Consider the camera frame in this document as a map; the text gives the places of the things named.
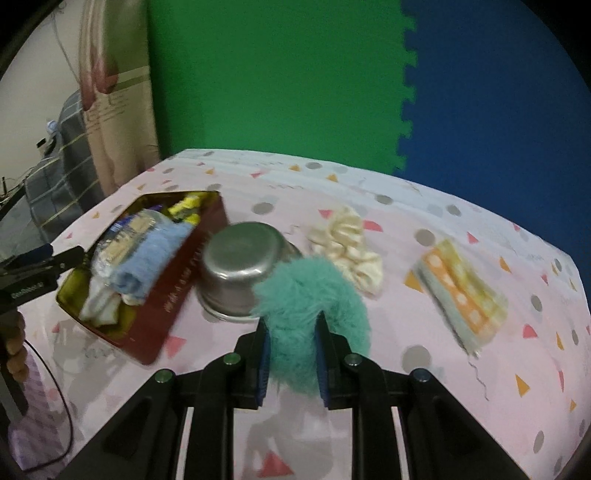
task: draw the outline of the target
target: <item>metal bowl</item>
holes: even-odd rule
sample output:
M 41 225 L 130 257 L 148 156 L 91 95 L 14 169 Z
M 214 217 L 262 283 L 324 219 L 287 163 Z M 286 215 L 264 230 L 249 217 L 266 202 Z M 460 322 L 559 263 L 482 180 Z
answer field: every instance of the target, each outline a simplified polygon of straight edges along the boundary
M 200 263 L 197 296 L 206 312 L 226 322 L 255 322 L 252 287 L 271 275 L 279 262 L 300 251 L 271 225 L 235 223 L 211 237 Z

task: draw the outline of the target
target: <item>cream satin scrunchie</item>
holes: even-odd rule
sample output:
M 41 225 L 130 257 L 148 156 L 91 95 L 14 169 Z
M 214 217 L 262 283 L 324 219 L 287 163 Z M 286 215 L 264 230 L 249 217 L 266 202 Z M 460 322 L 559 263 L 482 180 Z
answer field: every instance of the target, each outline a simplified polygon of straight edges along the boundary
M 348 206 L 336 210 L 324 229 L 312 228 L 307 237 L 312 251 L 328 258 L 358 289 L 379 292 L 384 281 L 382 258 L 367 250 L 363 220 L 355 210 Z

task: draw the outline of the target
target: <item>teal fluffy hair tie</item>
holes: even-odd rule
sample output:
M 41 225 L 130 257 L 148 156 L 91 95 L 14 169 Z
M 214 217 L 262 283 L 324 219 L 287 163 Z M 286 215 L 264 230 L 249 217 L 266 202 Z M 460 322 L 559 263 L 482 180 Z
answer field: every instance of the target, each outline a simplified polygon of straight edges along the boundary
M 294 391 L 319 395 L 314 330 L 322 311 L 333 333 L 343 335 L 351 350 L 369 352 L 367 310 L 351 282 L 327 259 L 307 257 L 279 264 L 254 287 L 271 337 L 271 376 Z

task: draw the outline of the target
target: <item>curtain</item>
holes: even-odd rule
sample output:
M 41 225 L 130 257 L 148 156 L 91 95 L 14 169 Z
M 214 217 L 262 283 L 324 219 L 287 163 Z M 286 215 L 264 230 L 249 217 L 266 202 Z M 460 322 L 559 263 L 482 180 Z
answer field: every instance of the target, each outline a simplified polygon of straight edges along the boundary
M 79 48 L 83 117 L 107 196 L 160 161 L 146 0 L 86 0 Z

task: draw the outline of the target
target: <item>blue towel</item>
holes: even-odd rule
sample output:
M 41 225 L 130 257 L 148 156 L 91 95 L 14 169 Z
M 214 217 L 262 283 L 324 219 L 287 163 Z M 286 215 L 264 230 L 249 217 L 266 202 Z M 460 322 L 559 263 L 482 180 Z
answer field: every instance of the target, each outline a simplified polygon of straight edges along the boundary
M 166 223 L 146 234 L 144 241 L 111 274 L 111 288 L 143 303 L 170 259 L 193 229 L 190 223 Z

